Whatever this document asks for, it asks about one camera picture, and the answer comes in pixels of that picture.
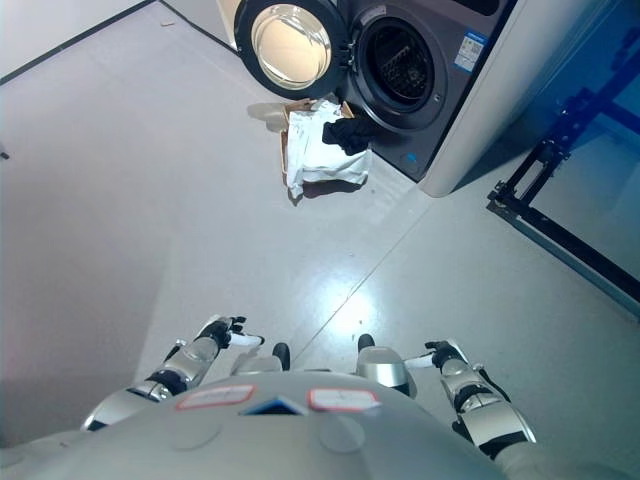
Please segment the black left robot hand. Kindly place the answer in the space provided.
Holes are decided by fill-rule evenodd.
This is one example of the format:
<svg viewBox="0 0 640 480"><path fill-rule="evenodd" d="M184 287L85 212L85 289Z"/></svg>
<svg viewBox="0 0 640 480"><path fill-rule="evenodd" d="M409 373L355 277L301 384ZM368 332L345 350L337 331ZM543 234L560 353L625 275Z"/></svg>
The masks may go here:
<svg viewBox="0 0 640 480"><path fill-rule="evenodd" d="M248 334L244 331L247 318L244 316L212 316L197 335L198 338L209 338L216 342L219 349L230 346L258 347L265 343L259 335Z"/></svg>

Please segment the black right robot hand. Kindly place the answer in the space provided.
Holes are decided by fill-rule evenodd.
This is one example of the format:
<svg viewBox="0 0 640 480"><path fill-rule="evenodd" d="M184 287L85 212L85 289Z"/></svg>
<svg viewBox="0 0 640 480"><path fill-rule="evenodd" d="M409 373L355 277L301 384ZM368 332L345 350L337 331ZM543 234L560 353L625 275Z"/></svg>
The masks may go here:
<svg viewBox="0 0 640 480"><path fill-rule="evenodd" d="M458 360L467 367L470 362L464 351L453 340L436 340L424 343L426 352L422 355L414 356L403 360L403 365L408 369L437 368L442 370L446 362Z"/></svg>

